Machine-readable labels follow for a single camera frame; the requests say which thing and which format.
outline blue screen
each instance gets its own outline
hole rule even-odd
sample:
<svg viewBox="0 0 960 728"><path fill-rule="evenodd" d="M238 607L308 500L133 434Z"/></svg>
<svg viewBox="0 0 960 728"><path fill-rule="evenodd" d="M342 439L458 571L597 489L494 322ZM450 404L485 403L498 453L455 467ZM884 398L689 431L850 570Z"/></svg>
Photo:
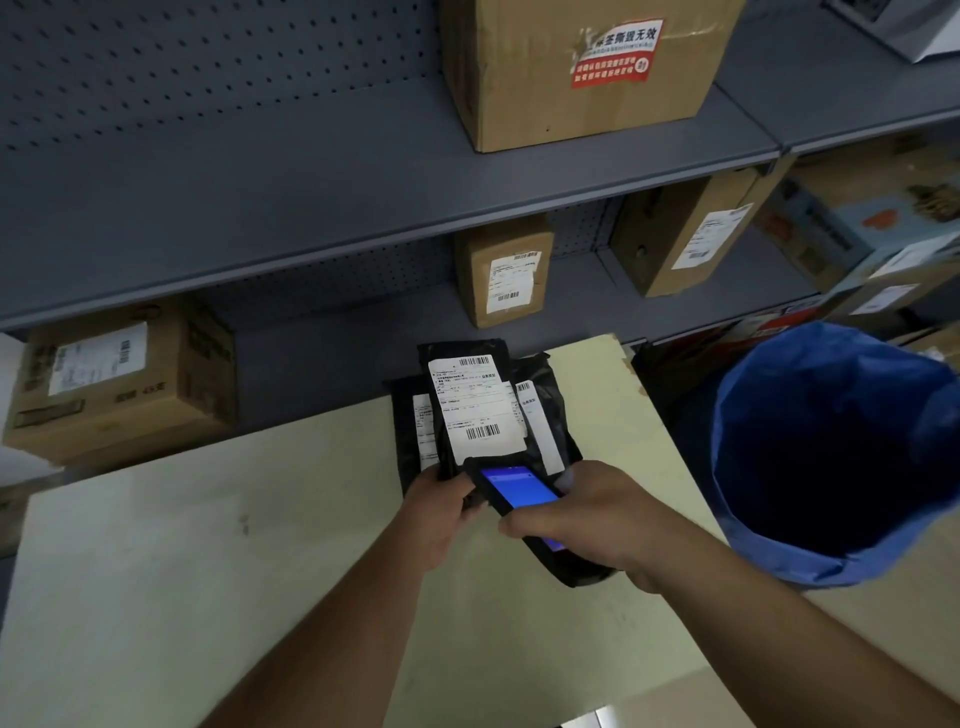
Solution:
<svg viewBox="0 0 960 728"><path fill-rule="evenodd" d="M557 494L547 488L527 468L485 468L480 472L487 477L493 487L514 508L522 508L525 505L540 505L557 499ZM543 540L554 551L560 551L564 548L562 544L558 544L556 541Z"/></svg>

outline cardboard box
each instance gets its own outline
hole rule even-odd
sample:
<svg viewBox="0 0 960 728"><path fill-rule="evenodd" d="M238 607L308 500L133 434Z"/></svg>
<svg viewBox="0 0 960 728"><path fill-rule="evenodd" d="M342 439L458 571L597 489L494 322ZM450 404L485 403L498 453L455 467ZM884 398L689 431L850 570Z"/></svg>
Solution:
<svg viewBox="0 0 960 728"><path fill-rule="evenodd" d="M233 338L189 298L35 328L3 442L98 470L226 434L236 421Z"/></svg>
<svg viewBox="0 0 960 728"><path fill-rule="evenodd" d="M744 0L442 0L447 85L479 152L694 116Z"/></svg>
<svg viewBox="0 0 960 728"><path fill-rule="evenodd" d="M827 0L908 61L960 51L960 4L943 0Z"/></svg>
<svg viewBox="0 0 960 728"><path fill-rule="evenodd" d="M668 296L709 278L794 159L767 175L747 167L627 196L611 248L636 289Z"/></svg>
<svg viewBox="0 0 960 728"><path fill-rule="evenodd" d="M657 403L670 405L750 349L816 318L819 297L775 306L736 321L644 347L635 366Z"/></svg>
<svg viewBox="0 0 960 728"><path fill-rule="evenodd" d="M949 364L954 372L960 373L960 323L928 328L890 343L909 352L921 353L936 361L942 361Z"/></svg>
<svg viewBox="0 0 960 728"><path fill-rule="evenodd" d="M504 324L543 309L553 231L532 215L458 232L457 285L477 328Z"/></svg>
<svg viewBox="0 0 960 728"><path fill-rule="evenodd" d="M960 160L920 133L810 155L758 222L833 297L960 252Z"/></svg>
<svg viewBox="0 0 960 728"><path fill-rule="evenodd" d="M876 327L872 319L882 312L905 308L958 274L960 261L956 260L899 271L831 298L822 304L821 316L870 330Z"/></svg>

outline white box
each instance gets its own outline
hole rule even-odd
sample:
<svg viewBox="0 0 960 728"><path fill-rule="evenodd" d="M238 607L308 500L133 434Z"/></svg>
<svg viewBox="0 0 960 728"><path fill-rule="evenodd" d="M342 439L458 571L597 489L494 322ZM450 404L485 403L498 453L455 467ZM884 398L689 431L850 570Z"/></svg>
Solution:
<svg viewBox="0 0 960 728"><path fill-rule="evenodd" d="M960 51L960 0L826 0L911 62Z"/></svg>

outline perforated metal back panel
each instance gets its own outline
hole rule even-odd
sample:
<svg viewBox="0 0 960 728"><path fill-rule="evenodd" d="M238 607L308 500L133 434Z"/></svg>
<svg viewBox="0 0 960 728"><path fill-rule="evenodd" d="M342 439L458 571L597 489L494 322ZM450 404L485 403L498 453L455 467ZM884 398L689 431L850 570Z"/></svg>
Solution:
<svg viewBox="0 0 960 728"><path fill-rule="evenodd" d="M547 214L556 233L553 257L609 245L622 198L562 207ZM341 255L288 271L252 276L202 292L234 330L260 328L310 313L358 305L454 281L449 236Z"/></svg>
<svg viewBox="0 0 960 728"><path fill-rule="evenodd" d="M436 74L435 6L4 0L0 140L60 143Z"/></svg>
<svg viewBox="0 0 960 728"><path fill-rule="evenodd" d="M747 0L741 21L762 20L771 15L797 12L820 5L821 0Z"/></svg>

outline gray metal shelf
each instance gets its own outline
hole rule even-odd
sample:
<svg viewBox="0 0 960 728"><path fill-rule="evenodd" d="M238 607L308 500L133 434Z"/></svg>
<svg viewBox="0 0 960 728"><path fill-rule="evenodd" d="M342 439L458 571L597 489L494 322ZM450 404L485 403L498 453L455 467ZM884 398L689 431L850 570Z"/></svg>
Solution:
<svg viewBox="0 0 960 728"><path fill-rule="evenodd" d="M388 301L237 334L241 430L253 431L385 393L415 374L417 344L499 337L513 355L613 332L658 340L815 292L761 233L750 229L710 279L644 299L609 250L554 260L544 310L478 330L444 284Z"/></svg>
<svg viewBox="0 0 960 728"><path fill-rule="evenodd" d="M440 78L4 153L0 330L768 161L693 119L473 152Z"/></svg>
<svg viewBox="0 0 960 728"><path fill-rule="evenodd" d="M812 4L740 23L717 83L799 153L960 117L960 57L911 65Z"/></svg>

